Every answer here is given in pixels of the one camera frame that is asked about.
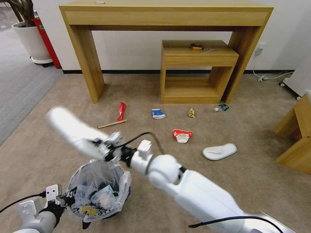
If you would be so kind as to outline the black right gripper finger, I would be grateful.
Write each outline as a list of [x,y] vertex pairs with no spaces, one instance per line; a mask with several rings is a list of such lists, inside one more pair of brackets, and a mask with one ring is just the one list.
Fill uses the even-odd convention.
[[121,159],[120,148],[103,147],[103,154],[104,161],[119,161]]
[[116,148],[118,145],[120,145],[120,140],[111,139],[111,138],[103,140],[103,139],[95,138],[92,140],[92,144],[94,145],[95,149],[103,151],[103,147]]

